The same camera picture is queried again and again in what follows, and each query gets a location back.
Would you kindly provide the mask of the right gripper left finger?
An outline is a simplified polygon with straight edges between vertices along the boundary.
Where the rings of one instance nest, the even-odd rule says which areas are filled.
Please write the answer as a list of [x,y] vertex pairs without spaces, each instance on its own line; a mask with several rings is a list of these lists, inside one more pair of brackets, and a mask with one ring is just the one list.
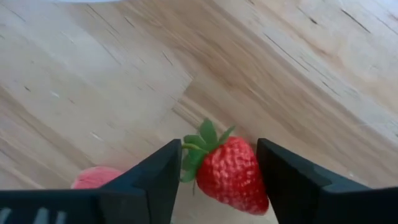
[[182,143],[174,139],[102,187],[1,191],[1,223],[170,224]]

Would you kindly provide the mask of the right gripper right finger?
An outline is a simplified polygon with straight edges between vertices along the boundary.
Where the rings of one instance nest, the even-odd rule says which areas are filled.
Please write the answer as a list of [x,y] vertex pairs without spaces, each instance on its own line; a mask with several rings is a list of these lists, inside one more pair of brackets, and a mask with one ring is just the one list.
[[279,223],[397,224],[397,187],[371,189],[265,138],[256,157]]

